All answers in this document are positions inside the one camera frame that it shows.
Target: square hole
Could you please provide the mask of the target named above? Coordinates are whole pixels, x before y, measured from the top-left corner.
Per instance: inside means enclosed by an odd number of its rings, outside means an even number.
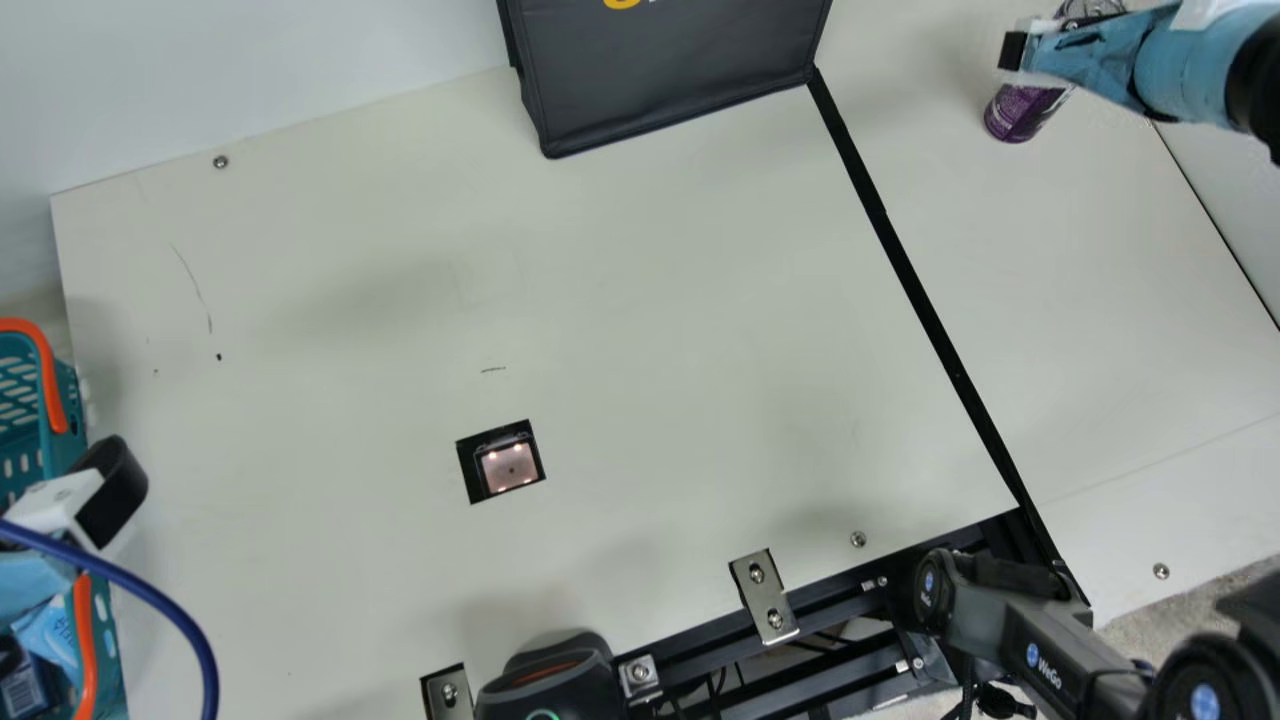
[[[529,420],[460,439],[457,450],[471,505],[547,479]]]

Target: white table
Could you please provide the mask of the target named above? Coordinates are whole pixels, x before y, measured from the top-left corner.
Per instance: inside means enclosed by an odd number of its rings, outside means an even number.
[[[229,717],[417,720],[420,675],[539,633],[741,607],[756,550],[799,587],[1015,505],[808,91],[558,161],[518,97],[494,70],[54,199],[91,430],[152,479],[128,562]],[[454,441],[524,418],[548,479],[470,505]],[[191,714],[182,641],[122,615],[134,716]]]
[[[1110,616],[1280,550],[1280,345],[1140,119],[984,135],[1032,12],[840,3],[819,64]],[[128,562],[228,716],[416,720],[458,660],[732,611],[762,547],[797,587],[1012,506],[804,90],[550,163],[495,70],[218,152],[54,215],[92,430],[152,477]],[[453,441],[524,418],[549,479],[468,505]],[[120,621],[134,716],[192,714],[182,641]]]
[[[818,64],[1106,620],[1280,552],[1280,333],[1144,119],[1078,92],[987,136],[1001,33],[1039,12],[836,3]]]

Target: metal bracket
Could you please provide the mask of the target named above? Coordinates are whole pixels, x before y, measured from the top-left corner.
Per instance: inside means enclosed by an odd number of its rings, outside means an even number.
[[[768,548],[730,562],[728,569],[765,647],[800,634],[800,625],[782,589],[782,577]]]
[[[419,680],[428,720],[474,720],[471,685],[462,665],[454,665]]]
[[[641,655],[618,666],[622,696],[627,705],[640,705],[662,694],[658,685],[658,665],[652,655]]]

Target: black fabric box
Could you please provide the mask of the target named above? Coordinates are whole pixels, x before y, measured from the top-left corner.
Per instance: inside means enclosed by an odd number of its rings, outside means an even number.
[[[498,0],[543,154],[795,87],[831,0]]]

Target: purple spray bottle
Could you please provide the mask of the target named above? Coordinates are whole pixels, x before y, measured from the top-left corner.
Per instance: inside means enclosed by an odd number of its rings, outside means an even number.
[[[1055,18],[1097,18],[1124,13],[1120,0],[1065,0]],[[1005,85],[982,114],[987,132],[1004,142],[1027,142],[1066,102],[1074,87]]]

